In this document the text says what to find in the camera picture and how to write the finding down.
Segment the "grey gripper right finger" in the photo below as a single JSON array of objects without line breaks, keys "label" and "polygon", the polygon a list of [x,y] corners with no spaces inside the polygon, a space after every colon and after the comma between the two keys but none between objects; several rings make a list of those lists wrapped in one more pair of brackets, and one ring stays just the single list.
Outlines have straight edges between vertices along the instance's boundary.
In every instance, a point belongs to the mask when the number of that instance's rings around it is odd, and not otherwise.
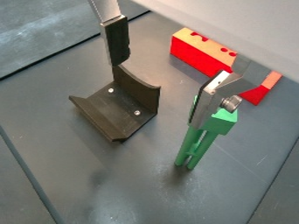
[{"label": "grey gripper right finger", "polygon": [[225,108],[230,113],[241,104],[239,94],[257,88],[272,69],[239,55],[233,63],[233,72],[221,71],[201,87],[193,106],[189,124],[199,130],[203,124]]}]

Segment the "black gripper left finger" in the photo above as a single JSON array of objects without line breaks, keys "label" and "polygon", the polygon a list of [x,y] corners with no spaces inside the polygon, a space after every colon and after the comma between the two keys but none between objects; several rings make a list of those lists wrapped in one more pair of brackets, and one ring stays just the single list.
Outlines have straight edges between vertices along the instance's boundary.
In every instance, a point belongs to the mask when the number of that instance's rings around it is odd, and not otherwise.
[{"label": "black gripper left finger", "polygon": [[89,0],[89,4],[98,17],[110,63],[115,67],[129,59],[131,53],[127,16],[121,12],[118,0]]}]

